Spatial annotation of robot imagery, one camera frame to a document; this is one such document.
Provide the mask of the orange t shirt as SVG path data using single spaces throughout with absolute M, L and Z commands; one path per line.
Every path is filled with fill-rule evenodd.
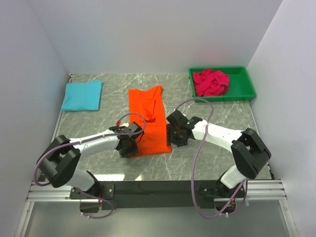
M 170 153 L 172 148 L 167 145 L 167 123 L 162 100 L 163 87 L 157 85 L 147 91 L 130 89 L 129 111 L 133 113 L 129 121 L 141 127 L 146 122 L 144 135 L 138 139 L 136 157 Z

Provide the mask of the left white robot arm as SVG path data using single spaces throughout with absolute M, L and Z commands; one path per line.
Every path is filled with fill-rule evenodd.
M 40 170 L 55 188 L 70 185 L 87 198 L 100 197 L 100 182 L 90 171 L 78 168 L 80 159 L 107 150 L 117 150 L 122 158 L 136 155 L 136 139 L 143 135 L 143 130 L 133 122 L 128 126 L 116 125 L 83 138 L 68 139 L 64 135 L 57 136 L 38 159 L 36 171 Z

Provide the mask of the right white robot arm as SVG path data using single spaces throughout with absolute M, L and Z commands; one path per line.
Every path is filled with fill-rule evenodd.
M 188 119 L 175 110 L 167 118 L 167 142 L 186 146 L 189 139 L 205 141 L 232 153 L 235 164 L 216 181 L 211 191 L 216 197 L 228 197 L 241 181 L 255 179 L 272 157 L 271 152 L 252 129 L 233 130 L 199 117 Z

